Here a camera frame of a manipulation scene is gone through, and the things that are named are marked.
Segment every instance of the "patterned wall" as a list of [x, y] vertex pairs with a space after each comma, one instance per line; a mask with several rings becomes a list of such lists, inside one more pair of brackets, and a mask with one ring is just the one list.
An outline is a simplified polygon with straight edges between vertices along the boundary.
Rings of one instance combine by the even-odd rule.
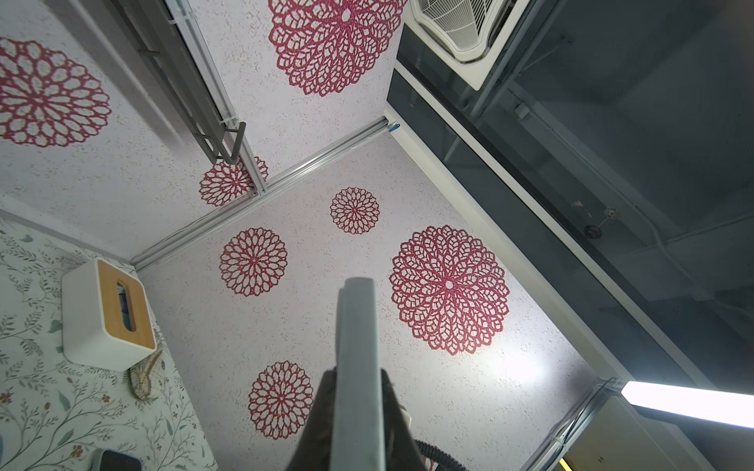
[[140, 276], [223, 469], [290, 459], [347, 277], [412, 433], [468, 469], [519, 469], [595, 380], [387, 134]]
[[167, 383], [150, 403], [125, 374], [63, 355], [60, 279], [95, 256], [0, 219], [0, 469], [85, 471], [97, 448], [138, 457], [145, 471], [216, 469], [154, 320]]
[[[403, 2], [195, 2], [263, 176], [382, 115]], [[210, 165], [101, 2], [2, 8], [0, 209], [130, 258], [249, 191], [243, 166]]]

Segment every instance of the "tissue box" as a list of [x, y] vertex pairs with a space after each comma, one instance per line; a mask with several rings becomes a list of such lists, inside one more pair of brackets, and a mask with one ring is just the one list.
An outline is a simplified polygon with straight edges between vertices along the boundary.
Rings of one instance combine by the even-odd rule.
[[63, 275], [63, 354], [124, 372], [156, 350], [144, 286], [95, 258]]

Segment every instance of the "black cable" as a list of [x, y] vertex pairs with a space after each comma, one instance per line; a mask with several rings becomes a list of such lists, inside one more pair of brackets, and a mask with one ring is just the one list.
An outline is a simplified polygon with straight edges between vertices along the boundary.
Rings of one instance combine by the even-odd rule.
[[434, 461], [441, 466], [442, 469], [447, 469], [448, 471], [468, 471], [464, 465], [460, 464], [452, 456], [445, 451], [440, 450], [438, 447], [430, 445], [429, 443], [424, 443], [421, 440], [414, 441], [416, 442], [416, 446], [419, 447], [421, 455]]

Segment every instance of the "red flower pattern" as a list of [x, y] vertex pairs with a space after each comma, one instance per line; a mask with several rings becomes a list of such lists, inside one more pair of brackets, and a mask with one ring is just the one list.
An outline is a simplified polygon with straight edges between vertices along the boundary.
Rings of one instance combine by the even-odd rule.
[[110, 97], [87, 68], [36, 41], [0, 38], [0, 136], [38, 147], [83, 142], [107, 125]]
[[285, 274], [287, 256], [285, 242], [273, 231], [241, 231], [220, 256], [222, 280], [237, 294], [259, 296], [277, 285]]
[[377, 224], [379, 204], [377, 198], [362, 188], [346, 188], [330, 204], [333, 222], [344, 232], [363, 234]]
[[505, 272], [466, 231], [445, 225], [415, 232], [393, 258], [393, 302], [414, 337], [432, 350], [474, 353], [503, 330]]
[[[256, 165], [259, 167], [262, 178], [266, 180], [269, 173], [267, 163], [257, 157]], [[228, 165], [220, 161], [213, 165], [199, 182], [201, 199], [213, 206], [222, 206], [248, 193], [251, 188], [254, 188], [251, 175], [241, 161], [238, 161], [237, 165]]]
[[277, 67], [304, 94], [340, 93], [388, 49], [406, 0], [269, 0]]
[[251, 385], [251, 421], [264, 436], [286, 439], [306, 422], [313, 392], [311, 380], [300, 366], [288, 361], [270, 365]]

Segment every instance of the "green leaf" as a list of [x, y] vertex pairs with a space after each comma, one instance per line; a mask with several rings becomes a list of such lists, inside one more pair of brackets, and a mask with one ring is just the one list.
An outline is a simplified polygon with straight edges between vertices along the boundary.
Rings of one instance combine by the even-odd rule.
[[57, 392], [57, 398], [60, 399], [60, 404], [63, 405], [63, 410], [68, 412], [71, 410], [71, 402], [60, 391]]
[[73, 429], [66, 432], [65, 435], [60, 439], [60, 441], [57, 443], [58, 446], [63, 446], [63, 443], [68, 442], [70, 438], [73, 436]]
[[61, 323], [57, 319], [52, 319], [52, 323], [50, 324], [50, 330], [48, 330], [49, 333], [57, 332], [63, 328], [63, 323]]

